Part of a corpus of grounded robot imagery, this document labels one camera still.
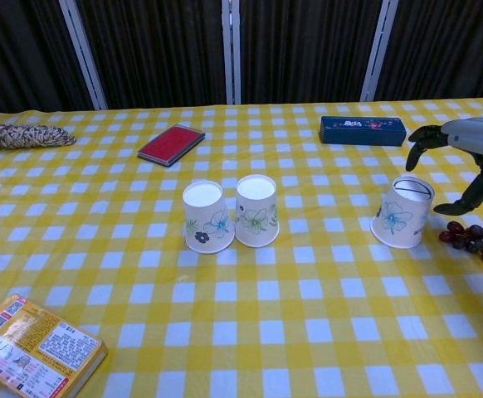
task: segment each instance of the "dark blue rectangular box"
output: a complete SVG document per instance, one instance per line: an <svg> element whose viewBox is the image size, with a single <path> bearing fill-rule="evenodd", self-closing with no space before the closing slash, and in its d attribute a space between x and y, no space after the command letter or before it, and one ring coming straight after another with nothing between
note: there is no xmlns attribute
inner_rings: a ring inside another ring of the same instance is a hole
<svg viewBox="0 0 483 398"><path fill-rule="evenodd" d="M323 116L319 137L321 143L399 147L406 129L399 118Z"/></svg>

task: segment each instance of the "curtain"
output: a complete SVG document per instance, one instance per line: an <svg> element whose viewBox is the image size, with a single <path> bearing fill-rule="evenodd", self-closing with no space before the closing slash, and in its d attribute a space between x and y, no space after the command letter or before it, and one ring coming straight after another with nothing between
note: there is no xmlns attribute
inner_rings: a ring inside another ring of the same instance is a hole
<svg viewBox="0 0 483 398"><path fill-rule="evenodd" d="M0 112L92 109L57 0L0 1Z"/></svg>
<svg viewBox="0 0 483 398"><path fill-rule="evenodd" d="M376 100L483 96L483 0L400 0Z"/></svg>
<svg viewBox="0 0 483 398"><path fill-rule="evenodd" d="M358 101L381 0L241 0L243 103Z"/></svg>
<svg viewBox="0 0 483 398"><path fill-rule="evenodd" d="M109 108L226 103L221 0L77 6Z"/></svg>

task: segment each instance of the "floral paper cup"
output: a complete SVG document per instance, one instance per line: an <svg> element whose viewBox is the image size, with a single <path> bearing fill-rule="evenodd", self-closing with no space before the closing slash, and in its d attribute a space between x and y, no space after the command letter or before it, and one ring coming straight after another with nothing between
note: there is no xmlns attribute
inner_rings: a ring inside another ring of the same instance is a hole
<svg viewBox="0 0 483 398"><path fill-rule="evenodd" d="M382 205L371 222L373 235L397 249L418 245L434 196L432 186L419 178L397 178L382 195Z"/></svg>
<svg viewBox="0 0 483 398"><path fill-rule="evenodd" d="M222 188L212 181L190 184L183 192L184 239L198 253L217 253L234 239Z"/></svg>
<svg viewBox="0 0 483 398"><path fill-rule="evenodd" d="M236 194L236 239L262 247L275 240L279 230L275 182L261 174L242 178Z"/></svg>

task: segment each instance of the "tablecloth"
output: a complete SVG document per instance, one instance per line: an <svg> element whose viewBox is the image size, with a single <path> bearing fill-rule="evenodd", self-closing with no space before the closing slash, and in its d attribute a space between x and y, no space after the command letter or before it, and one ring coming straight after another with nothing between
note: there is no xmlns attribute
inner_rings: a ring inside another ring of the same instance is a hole
<svg viewBox="0 0 483 398"><path fill-rule="evenodd" d="M80 396L482 395L483 263L437 240L450 218L436 213L419 246L380 244L369 222L410 144L322 144L322 115L397 116L411 133L483 116L483 99L0 114L78 138L0 150L0 302L20 293L105 340ZM171 168L136 157L172 124L207 137ZM435 205L478 170L448 147L414 175ZM277 240L189 250L183 189L220 183L233 216L250 173L276 181ZM483 205L453 219L483 223Z"/></svg>

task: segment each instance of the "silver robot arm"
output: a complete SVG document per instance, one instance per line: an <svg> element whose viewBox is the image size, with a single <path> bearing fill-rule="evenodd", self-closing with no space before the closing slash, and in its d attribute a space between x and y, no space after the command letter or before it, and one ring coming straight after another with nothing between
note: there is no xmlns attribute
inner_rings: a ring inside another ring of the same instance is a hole
<svg viewBox="0 0 483 398"><path fill-rule="evenodd" d="M483 118L458 119L442 126L423 126L415 131L409 141L415 143L407 156L406 170L411 171L420 156L428 149L451 145L469 153L481 172L463 192L461 199L444 203L433 210L449 216L460 216L477 208L483 202Z"/></svg>

